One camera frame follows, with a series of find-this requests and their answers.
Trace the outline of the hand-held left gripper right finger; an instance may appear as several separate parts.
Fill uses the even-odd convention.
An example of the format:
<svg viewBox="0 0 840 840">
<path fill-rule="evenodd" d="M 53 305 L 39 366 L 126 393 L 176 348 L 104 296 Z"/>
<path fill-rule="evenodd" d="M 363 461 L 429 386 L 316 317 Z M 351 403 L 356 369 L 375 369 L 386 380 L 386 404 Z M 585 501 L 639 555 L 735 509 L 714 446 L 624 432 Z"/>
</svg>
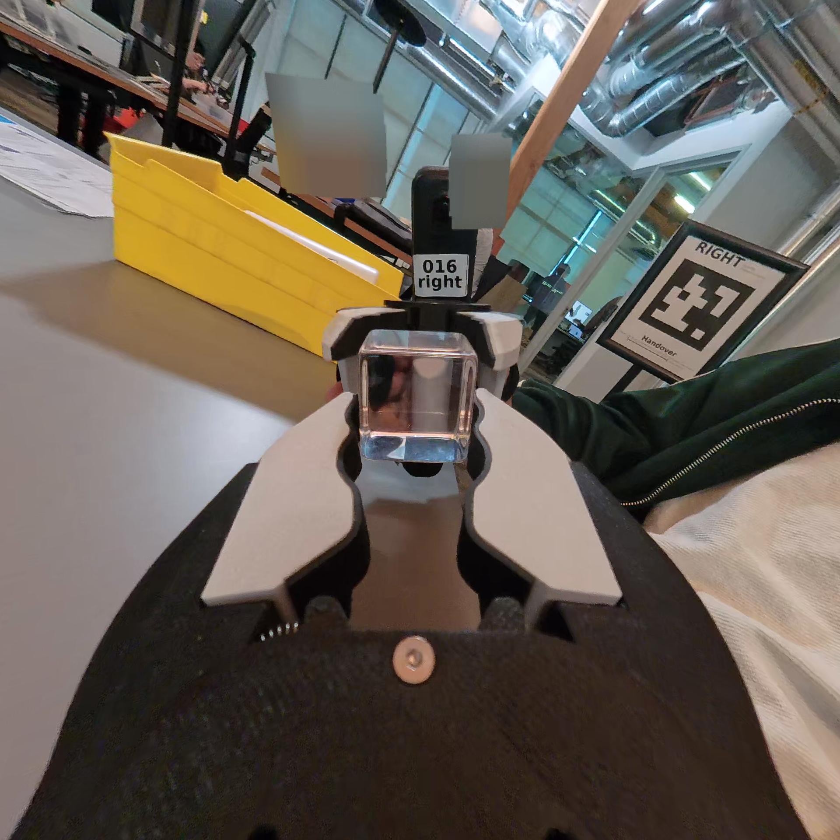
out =
<svg viewBox="0 0 840 840">
<path fill-rule="evenodd" d="M 623 598 L 562 448 L 487 389 L 476 391 L 457 565 L 481 616 L 499 598 L 528 629 L 559 604 L 616 607 Z"/>
</svg>

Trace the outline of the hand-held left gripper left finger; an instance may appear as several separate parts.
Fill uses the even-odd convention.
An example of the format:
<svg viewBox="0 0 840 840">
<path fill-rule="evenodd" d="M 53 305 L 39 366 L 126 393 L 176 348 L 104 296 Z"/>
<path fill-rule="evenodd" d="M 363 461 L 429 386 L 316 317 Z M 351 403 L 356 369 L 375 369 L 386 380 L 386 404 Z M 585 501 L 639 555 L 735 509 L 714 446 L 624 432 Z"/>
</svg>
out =
<svg viewBox="0 0 840 840">
<path fill-rule="evenodd" d="M 351 595 L 366 572 L 340 558 L 364 530 L 343 462 L 355 407 L 352 393 L 334 397 L 262 455 L 201 593 L 206 606 L 271 602 L 291 625 L 311 599 Z"/>
</svg>

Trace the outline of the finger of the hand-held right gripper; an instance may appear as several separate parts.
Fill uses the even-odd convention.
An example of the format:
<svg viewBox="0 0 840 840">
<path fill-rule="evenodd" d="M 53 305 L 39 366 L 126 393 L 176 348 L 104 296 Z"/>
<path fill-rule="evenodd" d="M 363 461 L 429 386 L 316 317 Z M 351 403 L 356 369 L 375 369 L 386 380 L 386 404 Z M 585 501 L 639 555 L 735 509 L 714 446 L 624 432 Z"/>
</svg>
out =
<svg viewBox="0 0 840 840">
<path fill-rule="evenodd" d="M 358 353 L 368 334 L 378 329 L 389 308 L 344 308 L 336 312 L 322 334 L 322 357 L 342 361 Z"/>
<path fill-rule="evenodd" d="M 462 311 L 459 332 L 478 359 L 476 386 L 506 401 L 519 381 L 522 323 L 510 313 Z"/>
</svg>

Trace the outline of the clear glass cube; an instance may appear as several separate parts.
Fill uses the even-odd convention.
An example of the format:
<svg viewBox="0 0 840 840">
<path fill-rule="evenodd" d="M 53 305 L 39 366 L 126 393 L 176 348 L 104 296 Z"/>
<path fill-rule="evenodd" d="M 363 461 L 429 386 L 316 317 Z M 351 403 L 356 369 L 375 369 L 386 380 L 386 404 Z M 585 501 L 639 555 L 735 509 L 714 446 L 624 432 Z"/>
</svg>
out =
<svg viewBox="0 0 840 840">
<path fill-rule="evenodd" d="M 433 466 L 466 460 L 478 373 L 466 336 L 375 329 L 359 363 L 363 458 Z"/>
</svg>

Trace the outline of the yellow plastic bin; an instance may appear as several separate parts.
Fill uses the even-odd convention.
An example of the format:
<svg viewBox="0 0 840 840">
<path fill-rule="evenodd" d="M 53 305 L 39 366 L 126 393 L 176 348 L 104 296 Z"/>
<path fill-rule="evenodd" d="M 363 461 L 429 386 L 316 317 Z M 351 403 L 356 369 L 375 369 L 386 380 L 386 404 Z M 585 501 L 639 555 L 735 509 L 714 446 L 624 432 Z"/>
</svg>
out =
<svg viewBox="0 0 840 840">
<path fill-rule="evenodd" d="M 222 165 L 108 136 L 123 264 L 317 356 L 343 308 L 395 301 L 403 273 Z"/>
</svg>

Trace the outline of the person's right forearm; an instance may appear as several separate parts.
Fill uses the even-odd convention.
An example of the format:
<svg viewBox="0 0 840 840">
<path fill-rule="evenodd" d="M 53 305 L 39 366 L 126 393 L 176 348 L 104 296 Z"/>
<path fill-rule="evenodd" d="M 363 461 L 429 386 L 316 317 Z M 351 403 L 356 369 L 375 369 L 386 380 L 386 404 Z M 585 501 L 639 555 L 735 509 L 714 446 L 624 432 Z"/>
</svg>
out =
<svg viewBox="0 0 840 840">
<path fill-rule="evenodd" d="M 623 452 L 627 435 L 613 413 L 552 385 L 527 380 L 508 403 L 545 432 L 573 461 L 604 471 Z"/>
</svg>

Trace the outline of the grey desk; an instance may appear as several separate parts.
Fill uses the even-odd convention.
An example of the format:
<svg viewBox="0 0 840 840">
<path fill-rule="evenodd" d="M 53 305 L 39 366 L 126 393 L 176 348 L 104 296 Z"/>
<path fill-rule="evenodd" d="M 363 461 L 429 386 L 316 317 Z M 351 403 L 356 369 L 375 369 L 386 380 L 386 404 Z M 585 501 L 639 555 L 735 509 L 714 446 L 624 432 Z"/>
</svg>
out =
<svg viewBox="0 0 840 840">
<path fill-rule="evenodd" d="M 112 257 L 112 220 L 2 181 L 1 832 L 86 666 L 205 505 L 333 367 Z"/>
</svg>

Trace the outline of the black bag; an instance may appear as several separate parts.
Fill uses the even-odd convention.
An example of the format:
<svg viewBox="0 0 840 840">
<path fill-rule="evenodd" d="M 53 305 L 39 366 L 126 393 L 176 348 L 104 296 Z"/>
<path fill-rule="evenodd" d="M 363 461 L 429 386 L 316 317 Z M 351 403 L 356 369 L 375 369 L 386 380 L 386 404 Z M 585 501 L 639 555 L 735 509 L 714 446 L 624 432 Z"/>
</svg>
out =
<svg viewBox="0 0 840 840">
<path fill-rule="evenodd" d="M 352 202 L 336 201 L 333 204 L 333 219 L 345 224 L 351 221 L 368 234 L 404 252 L 413 248 L 412 230 L 399 217 L 376 201 L 356 199 Z"/>
</svg>

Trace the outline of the black pole stand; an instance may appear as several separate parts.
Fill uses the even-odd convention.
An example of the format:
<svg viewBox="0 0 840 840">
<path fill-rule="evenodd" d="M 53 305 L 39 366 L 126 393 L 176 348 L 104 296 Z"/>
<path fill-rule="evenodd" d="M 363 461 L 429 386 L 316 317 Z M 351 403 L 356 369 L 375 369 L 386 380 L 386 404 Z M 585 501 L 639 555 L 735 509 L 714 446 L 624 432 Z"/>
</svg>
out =
<svg viewBox="0 0 840 840">
<path fill-rule="evenodd" d="M 372 82 L 372 91 L 376 94 L 382 84 L 397 42 L 403 40 L 410 46 L 422 48 L 426 45 L 427 37 L 417 16 L 404 3 L 399 1 L 373 1 L 373 6 L 390 32 L 385 51 Z"/>
</svg>

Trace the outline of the framed marker sign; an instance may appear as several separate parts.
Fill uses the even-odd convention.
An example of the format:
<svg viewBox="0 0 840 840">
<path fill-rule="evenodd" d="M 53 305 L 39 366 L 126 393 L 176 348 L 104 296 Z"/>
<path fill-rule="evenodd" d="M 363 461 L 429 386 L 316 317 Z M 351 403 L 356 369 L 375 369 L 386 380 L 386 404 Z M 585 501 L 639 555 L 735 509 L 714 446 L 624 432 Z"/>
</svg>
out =
<svg viewBox="0 0 840 840">
<path fill-rule="evenodd" d="M 686 221 L 597 344 L 662 382 L 687 381 L 725 362 L 808 269 L 796 259 Z"/>
</svg>

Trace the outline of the white garment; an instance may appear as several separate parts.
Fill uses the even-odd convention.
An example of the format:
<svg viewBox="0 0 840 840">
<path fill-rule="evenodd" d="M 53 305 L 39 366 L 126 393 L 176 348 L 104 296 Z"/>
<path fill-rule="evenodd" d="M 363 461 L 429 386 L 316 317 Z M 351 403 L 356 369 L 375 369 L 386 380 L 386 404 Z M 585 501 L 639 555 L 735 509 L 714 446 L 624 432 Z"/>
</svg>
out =
<svg viewBox="0 0 840 840">
<path fill-rule="evenodd" d="M 811 838 L 839 838 L 839 443 L 667 500 L 645 530 L 734 657 Z"/>
</svg>

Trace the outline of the black office monitor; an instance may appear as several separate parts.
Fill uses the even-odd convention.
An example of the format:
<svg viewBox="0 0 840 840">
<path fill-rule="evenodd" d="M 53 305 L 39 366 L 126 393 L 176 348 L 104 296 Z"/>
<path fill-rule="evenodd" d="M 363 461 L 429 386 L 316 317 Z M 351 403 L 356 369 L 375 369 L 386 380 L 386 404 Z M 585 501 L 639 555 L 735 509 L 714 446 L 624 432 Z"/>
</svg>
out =
<svg viewBox="0 0 840 840">
<path fill-rule="evenodd" d="M 168 85 L 180 70 L 200 67 L 194 45 L 203 2 L 92 1 L 91 11 L 122 36 L 119 68 Z"/>
</svg>

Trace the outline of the laminated paper sheet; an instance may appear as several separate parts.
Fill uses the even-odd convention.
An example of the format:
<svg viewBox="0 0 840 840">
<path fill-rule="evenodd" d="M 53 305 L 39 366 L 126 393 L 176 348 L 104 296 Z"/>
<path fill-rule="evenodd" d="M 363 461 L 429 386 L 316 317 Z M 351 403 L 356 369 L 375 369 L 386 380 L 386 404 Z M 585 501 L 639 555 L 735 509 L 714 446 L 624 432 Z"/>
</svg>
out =
<svg viewBox="0 0 840 840">
<path fill-rule="evenodd" d="M 63 213 L 114 217 L 109 169 L 5 116 L 1 117 L 1 176 Z"/>
</svg>

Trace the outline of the wooden post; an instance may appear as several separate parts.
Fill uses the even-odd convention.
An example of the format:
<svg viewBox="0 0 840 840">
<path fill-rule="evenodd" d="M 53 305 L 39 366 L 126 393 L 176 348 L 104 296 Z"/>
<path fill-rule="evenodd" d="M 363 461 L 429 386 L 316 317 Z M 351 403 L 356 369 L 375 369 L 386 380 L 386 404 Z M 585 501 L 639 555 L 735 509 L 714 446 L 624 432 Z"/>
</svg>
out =
<svg viewBox="0 0 840 840">
<path fill-rule="evenodd" d="M 506 220 L 519 205 L 625 22 L 641 4 L 641 1 L 601 1 L 596 7 L 512 157 Z"/>
</svg>

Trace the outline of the silver air duct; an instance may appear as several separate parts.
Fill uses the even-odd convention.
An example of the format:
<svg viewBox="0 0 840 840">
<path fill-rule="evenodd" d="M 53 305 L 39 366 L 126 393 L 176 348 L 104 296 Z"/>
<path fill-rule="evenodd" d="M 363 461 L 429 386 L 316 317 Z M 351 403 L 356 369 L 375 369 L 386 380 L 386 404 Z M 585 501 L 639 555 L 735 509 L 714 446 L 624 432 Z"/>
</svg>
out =
<svg viewBox="0 0 840 840">
<path fill-rule="evenodd" d="M 838 153 L 838 2 L 653 2 L 628 19 L 580 108 L 605 137 L 646 126 L 746 66 L 826 154 Z"/>
</svg>

